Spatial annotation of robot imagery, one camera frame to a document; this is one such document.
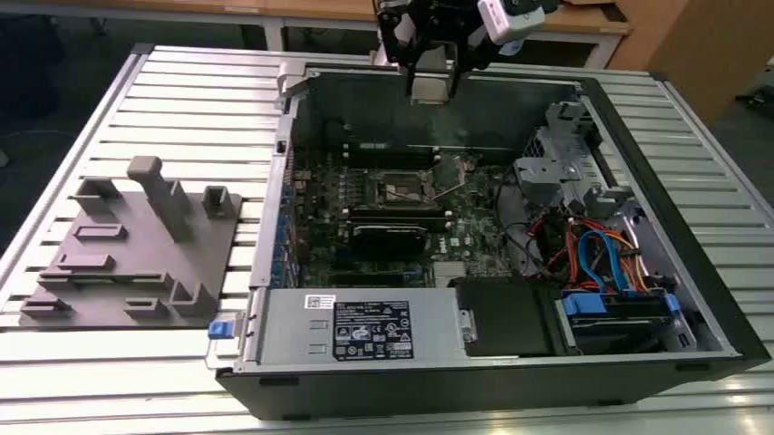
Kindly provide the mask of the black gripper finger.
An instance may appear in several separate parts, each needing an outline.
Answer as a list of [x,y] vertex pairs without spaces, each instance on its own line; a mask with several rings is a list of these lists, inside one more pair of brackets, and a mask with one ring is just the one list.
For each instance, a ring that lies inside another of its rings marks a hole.
[[406,76],[406,96],[413,95],[419,51],[415,42],[417,27],[407,11],[379,11],[381,44],[389,63],[399,65]]
[[473,70],[485,70],[494,58],[494,43],[481,26],[469,36],[455,42],[455,60],[449,86],[449,97],[457,96],[463,75]]

